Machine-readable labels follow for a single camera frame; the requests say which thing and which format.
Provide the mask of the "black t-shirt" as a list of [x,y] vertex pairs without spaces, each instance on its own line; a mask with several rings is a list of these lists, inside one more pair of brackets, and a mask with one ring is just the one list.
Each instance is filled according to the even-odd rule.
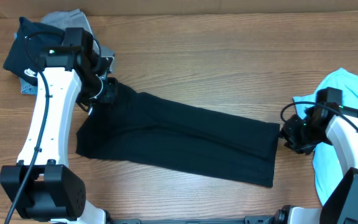
[[174,101],[113,81],[114,101],[78,130],[76,152],[191,174],[273,185],[279,125]]

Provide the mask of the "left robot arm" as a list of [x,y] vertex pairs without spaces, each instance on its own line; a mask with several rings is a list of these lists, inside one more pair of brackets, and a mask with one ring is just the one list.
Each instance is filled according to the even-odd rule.
[[112,57],[94,51],[98,41],[81,27],[69,27],[61,44],[43,50],[37,69],[37,96],[29,133],[13,166],[3,166],[0,183],[11,200],[6,222],[111,223],[106,210],[86,198],[85,183],[69,168],[68,138],[73,110],[92,112],[112,103],[117,82],[107,75]]

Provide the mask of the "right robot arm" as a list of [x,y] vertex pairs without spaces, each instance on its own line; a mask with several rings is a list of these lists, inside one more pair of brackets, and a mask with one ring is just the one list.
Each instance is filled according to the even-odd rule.
[[280,131],[285,146],[298,154],[310,154],[319,143],[336,151],[343,178],[322,208],[285,205],[271,223],[358,224],[358,109],[344,106],[342,90],[321,89],[305,118],[294,114]]

